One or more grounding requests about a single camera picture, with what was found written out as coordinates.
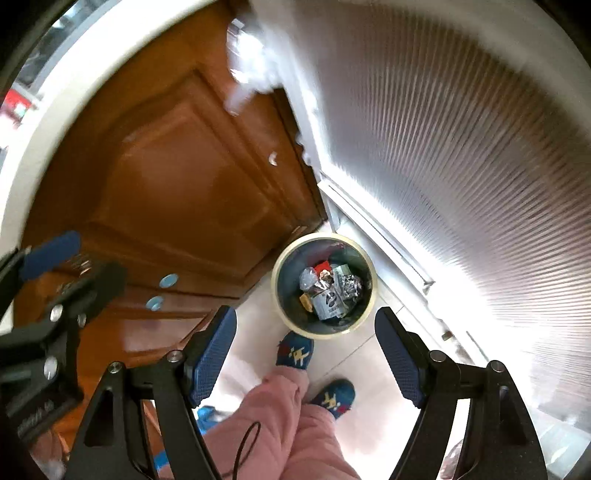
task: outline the bolt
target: bolt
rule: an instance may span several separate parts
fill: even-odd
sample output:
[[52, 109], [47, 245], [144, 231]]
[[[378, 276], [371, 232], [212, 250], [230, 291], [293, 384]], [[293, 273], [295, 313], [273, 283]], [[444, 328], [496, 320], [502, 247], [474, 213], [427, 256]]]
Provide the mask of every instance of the bolt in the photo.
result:
[[79, 314], [77, 320], [78, 320], [78, 327], [84, 328], [84, 325], [86, 325], [86, 313]]
[[57, 373], [57, 358], [54, 356], [48, 356], [43, 364], [43, 376], [51, 380], [56, 376]]
[[493, 360], [491, 362], [491, 368], [498, 374], [501, 374], [505, 371], [505, 365], [503, 365], [503, 362], [499, 362], [498, 360]]
[[55, 307], [51, 309], [51, 313], [49, 314], [49, 319], [52, 322], [57, 322], [61, 318], [61, 314], [64, 312], [64, 307], [62, 304], [58, 303]]
[[441, 350], [431, 350], [429, 352], [429, 357], [431, 357], [431, 360], [439, 364], [445, 361], [447, 355], [443, 353]]
[[183, 353], [181, 350], [171, 350], [166, 354], [166, 360], [170, 363], [175, 364], [183, 359]]
[[121, 370], [122, 368], [123, 368], [123, 364], [121, 362], [113, 362], [112, 364], [109, 365], [109, 373], [115, 374], [119, 370]]

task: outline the blue slipper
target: blue slipper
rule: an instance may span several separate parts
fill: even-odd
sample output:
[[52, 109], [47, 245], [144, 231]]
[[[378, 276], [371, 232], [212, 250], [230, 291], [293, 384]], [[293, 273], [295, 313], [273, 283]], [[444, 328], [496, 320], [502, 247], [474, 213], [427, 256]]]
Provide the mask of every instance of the blue slipper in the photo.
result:
[[279, 343], [276, 365], [305, 370], [312, 360], [313, 352], [314, 340], [289, 332]]
[[351, 409], [353, 400], [355, 400], [355, 387], [349, 380], [342, 378], [324, 387], [310, 403], [326, 408], [338, 419]]

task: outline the cord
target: cord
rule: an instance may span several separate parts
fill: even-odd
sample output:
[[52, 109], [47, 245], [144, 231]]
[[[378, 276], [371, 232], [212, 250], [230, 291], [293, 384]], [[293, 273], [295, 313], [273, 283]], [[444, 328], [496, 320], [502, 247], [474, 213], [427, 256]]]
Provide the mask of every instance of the cord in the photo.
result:
[[[244, 446], [246, 445], [246, 441], [248, 440], [248, 436], [251, 434], [254, 427], [256, 427], [256, 433], [255, 433], [254, 440], [252, 441], [248, 451], [246, 452], [246, 455], [241, 460], [242, 451], [244, 450]], [[247, 428], [246, 433], [244, 434], [244, 437], [242, 437], [242, 441], [240, 442], [240, 446], [238, 447], [238, 451], [236, 452], [236, 459], [234, 460], [234, 468], [229, 472], [223, 473], [222, 478], [227, 478], [230, 475], [232, 475], [232, 480], [237, 480], [238, 470], [240, 470], [240, 468], [242, 468], [242, 465], [244, 465], [244, 462], [246, 462], [246, 460], [248, 460], [248, 457], [252, 453], [252, 449], [255, 446], [256, 440], [258, 439], [260, 432], [261, 432], [261, 422], [260, 421], [252, 422], [251, 426], [249, 426]]]

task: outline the leg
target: leg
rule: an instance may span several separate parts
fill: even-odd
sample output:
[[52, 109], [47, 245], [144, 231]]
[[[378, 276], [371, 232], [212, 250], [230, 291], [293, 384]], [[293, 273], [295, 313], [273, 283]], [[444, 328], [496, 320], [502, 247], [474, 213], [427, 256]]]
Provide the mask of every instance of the leg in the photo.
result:
[[328, 385], [301, 408], [290, 457], [281, 480], [352, 480], [359, 475], [345, 461], [335, 438], [335, 420], [347, 412], [355, 389], [347, 380]]
[[232, 476], [240, 443], [256, 421], [261, 423], [261, 431], [250, 454], [248, 451], [256, 428], [248, 435], [238, 478], [277, 480], [285, 467], [300, 419], [301, 399], [308, 389], [305, 368], [313, 350], [311, 340], [295, 338], [294, 335], [289, 334], [282, 340], [278, 366], [263, 379], [262, 384], [246, 395], [232, 416], [204, 436], [207, 449], [225, 478]]
[[323, 407], [304, 405], [291, 455], [281, 480], [359, 478], [345, 461], [335, 438], [335, 418]]

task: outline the wooden door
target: wooden door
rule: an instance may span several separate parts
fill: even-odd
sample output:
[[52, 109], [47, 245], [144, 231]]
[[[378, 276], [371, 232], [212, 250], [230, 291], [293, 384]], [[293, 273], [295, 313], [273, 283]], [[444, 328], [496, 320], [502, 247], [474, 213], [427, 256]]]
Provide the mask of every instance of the wooden door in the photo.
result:
[[[275, 96], [258, 95], [237, 117], [223, 108], [235, 86], [226, 60], [232, 18], [224, 2], [212, 4], [122, 66], [61, 142], [35, 197], [24, 245], [75, 229], [83, 258], [128, 269], [123, 298], [82, 333], [87, 397], [110, 361], [141, 363], [181, 345], [324, 216]], [[172, 273], [178, 282], [160, 288]], [[27, 285], [15, 323], [35, 320], [75, 275], [65, 266]], [[157, 312], [145, 306], [154, 296], [164, 299]]]

